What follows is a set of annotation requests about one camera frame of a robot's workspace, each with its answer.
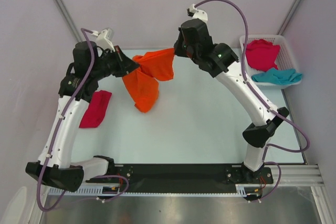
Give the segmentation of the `orange t shirt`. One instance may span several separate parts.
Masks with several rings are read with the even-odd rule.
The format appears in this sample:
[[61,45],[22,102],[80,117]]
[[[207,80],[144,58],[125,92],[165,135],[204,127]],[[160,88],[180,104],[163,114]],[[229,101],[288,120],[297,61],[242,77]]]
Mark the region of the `orange t shirt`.
[[160,94],[159,82],[174,78],[173,60],[173,48],[133,57],[133,61],[140,66],[122,80],[134,101],[134,106],[140,112],[147,113],[154,107]]

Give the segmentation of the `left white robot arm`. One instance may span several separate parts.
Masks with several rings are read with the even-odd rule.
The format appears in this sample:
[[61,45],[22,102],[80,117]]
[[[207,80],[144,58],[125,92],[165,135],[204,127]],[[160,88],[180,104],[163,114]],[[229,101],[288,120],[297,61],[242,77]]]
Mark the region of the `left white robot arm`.
[[98,89],[98,82],[108,76],[124,77],[139,67],[119,46],[113,49],[95,42],[79,42],[72,51],[58,91],[57,114],[47,143],[35,162],[25,172],[42,185],[75,192],[87,180],[99,176],[110,182],[115,178],[114,160],[96,155],[84,162],[73,163],[71,152],[80,122]]

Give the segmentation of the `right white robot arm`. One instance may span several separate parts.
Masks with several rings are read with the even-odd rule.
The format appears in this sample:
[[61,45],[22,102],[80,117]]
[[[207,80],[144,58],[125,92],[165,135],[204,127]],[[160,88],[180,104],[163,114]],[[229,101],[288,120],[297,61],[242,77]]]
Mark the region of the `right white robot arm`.
[[178,30],[178,39],[174,44],[175,55],[190,58],[201,70],[223,84],[251,119],[251,124],[243,131],[247,152],[242,176],[245,181],[254,183],[261,177],[266,145],[289,115],[289,111],[268,101],[261,90],[247,77],[242,63],[230,46],[213,43],[204,21],[187,20]]

